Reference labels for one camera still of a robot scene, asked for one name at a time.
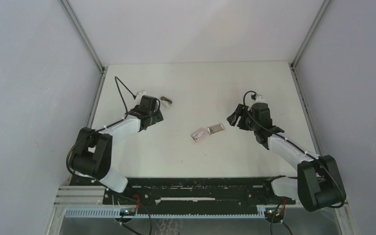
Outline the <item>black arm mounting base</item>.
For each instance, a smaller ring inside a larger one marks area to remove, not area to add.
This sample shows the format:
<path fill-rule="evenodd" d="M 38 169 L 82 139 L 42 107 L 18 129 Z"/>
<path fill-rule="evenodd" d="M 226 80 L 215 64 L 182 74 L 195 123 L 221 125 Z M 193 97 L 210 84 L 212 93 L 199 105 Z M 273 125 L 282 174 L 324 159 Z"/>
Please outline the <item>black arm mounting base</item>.
<path fill-rule="evenodd" d="M 246 178 L 129 178 L 121 194 L 105 189 L 104 205 L 135 205 L 142 212 L 246 213 L 259 206 L 276 207 L 281 197 L 269 199 L 268 177 Z"/>

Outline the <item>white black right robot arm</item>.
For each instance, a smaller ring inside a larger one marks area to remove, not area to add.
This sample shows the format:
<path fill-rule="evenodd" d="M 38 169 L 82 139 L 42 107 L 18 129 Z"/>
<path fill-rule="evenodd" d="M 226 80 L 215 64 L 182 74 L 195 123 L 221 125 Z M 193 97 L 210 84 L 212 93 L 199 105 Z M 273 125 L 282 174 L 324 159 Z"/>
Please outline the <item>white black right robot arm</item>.
<path fill-rule="evenodd" d="M 335 158 L 320 156 L 294 143 L 283 129 L 273 124 L 268 104 L 238 104 L 227 122 L 241 130 L 252 131 L 259 144 L 297 171 L 297 177 L 280 175 L 266 180 L 263 186 L 266 202 L 275 204 L 286 197 L 300 201 L 309 212 L 344 206 L 346 192 Z"/>

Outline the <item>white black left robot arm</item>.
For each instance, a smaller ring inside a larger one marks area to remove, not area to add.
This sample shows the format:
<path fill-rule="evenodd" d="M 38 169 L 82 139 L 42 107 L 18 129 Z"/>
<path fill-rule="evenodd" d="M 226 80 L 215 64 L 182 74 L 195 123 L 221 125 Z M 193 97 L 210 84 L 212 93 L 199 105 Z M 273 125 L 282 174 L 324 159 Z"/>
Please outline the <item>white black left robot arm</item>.
<path fill-rule="evenodd" d="M 130 203 L 134 192 L 127 187 L 128 179 L 111 166 L 112 149 L 125 138 L 163 121 L 160 107 L 159 99 L 142 95 L 139 104 L 121 120 L 99 130 L 82 128 L 67 154 L 67 169 L 71 174 L 80 173 L 115 191 L 114 197 L 120 203 Z"/>

